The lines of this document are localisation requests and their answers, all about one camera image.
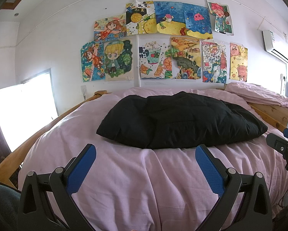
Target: pink bed sheet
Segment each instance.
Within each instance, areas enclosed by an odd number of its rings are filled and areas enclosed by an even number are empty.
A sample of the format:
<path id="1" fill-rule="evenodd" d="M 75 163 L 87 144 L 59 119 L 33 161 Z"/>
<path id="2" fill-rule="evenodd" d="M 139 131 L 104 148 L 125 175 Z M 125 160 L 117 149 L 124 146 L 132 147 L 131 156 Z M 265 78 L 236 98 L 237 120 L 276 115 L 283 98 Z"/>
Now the pink bed sheet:
<path id="1" fill-rule="evenodd" d="M 102 119 L 123 97 L 173 95 L 179 91 L 132 88 L 83 104 L 34 144 L 19 173 L 20 189 L 28 171 L 50 173 L 92 143 L 97 158 L 73 199 L 96 230 L 194 231 L 218 199 L 195 160 L 195 149 L 142 150 L 96 134 Z M 241 97 L 229 92 L 185 91 L 241 105 L 259 117 Z M 209 149 L 226 167 L 234 167 L 239 173 L 262 172 L 275 206 L 288 189 L 288 172 L 282 156 L 266 145 L 268 133 L 283 136 L 268 125 L 268 132 L 257 139 Z M 49 197 L 54 211 L 62 217 L 53 196 Z M 241 197 L 239 194 L 224 227 L 234 218 Z"/>

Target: children's drawing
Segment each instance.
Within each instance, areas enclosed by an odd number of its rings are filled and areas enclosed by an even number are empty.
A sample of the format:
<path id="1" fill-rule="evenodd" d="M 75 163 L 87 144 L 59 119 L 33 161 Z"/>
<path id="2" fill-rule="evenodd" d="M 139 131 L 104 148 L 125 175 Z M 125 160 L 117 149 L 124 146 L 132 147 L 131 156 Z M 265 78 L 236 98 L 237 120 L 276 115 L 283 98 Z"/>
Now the children's drawing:
<path id="1" fill-rule="evenodd" d="M 186 24 L 181 2 L 154 2 L 159 33 L 185 36 Z"/>
<path id="2" fill-rule="evenodd" d="M 103 43 L 86 43 L 81 49 L 82 78 L 84 82 L 105 78 Z"/>
<path id="3" fill-rule="evenodd" d="M 210 13 L 216 16 L 214 30 L 222 34 L 233 36 L 233 23 L 228 6 L 211 2 L 208 2 L 208 6 L 210 9 Z"/>
<path id="4" fill-rule="evenodd" d="M 172 78 L 171 46 L 155 40 L 139 47 L 141 78 Z"/>
<path id="5" fill-rule="evenodd" d="M 209 11 L 206 7 L 183 3 L 188 36 L 212 39 Z"/>
<path id="6" fill-rule="evenodd" d="M 95 21 L 94 41 L 112 41 L 126 37 L 126 14 Z"/>
<path id="7" fill-rule="evenodd" d="M 201 78 L 201 51 L 198 38 L 171 37 L 172 57 L 179 72 L 176 79 Z"/>
<path id="8" fill-rule="evenodd" d="M 156 33 L 156 13 L 153 1 L 126 4 L 127 35 Z"/>
<path id="9" fill-rule="evenodd" d="M 132 44 L 130 40 L 105 42 L 105 80 L 133 80 Z"/>
<path id="10" fill-rule="evenodd" d="M 202 41 L 203 82 L 226 83 L 227 61 L 226 47 L 215 42 Z"/>
<path id="11" fill-rule="evenodd" d="M 230 79 L 247 81 L 248 76 L 248 49 L 234 43 L 230 43 L 231 73 Z"/>

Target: wall outlet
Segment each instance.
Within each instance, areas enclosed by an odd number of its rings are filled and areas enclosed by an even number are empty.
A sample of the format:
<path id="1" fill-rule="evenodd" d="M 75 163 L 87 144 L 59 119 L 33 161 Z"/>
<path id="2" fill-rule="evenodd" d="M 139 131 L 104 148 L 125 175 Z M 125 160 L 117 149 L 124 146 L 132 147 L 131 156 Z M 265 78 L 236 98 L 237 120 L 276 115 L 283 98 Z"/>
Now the wall outlet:
<path id="1" fill-rule="evenodd" d="M 81 92 L 82 92 L 82 94 L 87 93 L 86 85 L 81 86 Z"/>

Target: black jacket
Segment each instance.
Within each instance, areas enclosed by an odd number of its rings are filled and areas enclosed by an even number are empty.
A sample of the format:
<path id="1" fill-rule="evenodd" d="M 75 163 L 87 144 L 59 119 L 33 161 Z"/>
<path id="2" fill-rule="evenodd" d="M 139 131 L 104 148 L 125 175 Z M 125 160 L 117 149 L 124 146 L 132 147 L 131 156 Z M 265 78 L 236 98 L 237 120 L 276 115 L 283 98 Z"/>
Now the black jacket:
<path id="1" fill-rule="evenodd" d="M 123 98 L 103 119 L 97 134 L 129 146 L 159 149 L 241 142 L 267 129 L 239 105 L 180 92 Z"/>

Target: gray fabric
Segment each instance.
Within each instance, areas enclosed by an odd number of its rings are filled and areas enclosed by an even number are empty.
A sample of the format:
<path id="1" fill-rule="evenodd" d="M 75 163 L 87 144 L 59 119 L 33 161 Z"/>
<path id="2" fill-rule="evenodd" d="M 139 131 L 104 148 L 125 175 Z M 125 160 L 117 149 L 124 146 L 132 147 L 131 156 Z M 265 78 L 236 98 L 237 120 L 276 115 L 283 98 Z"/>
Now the gray fabric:
<path id="1" fill-rule="evenodd" d="M 0 231 L 17 231 L 20 193 L 0 185 Z"/>

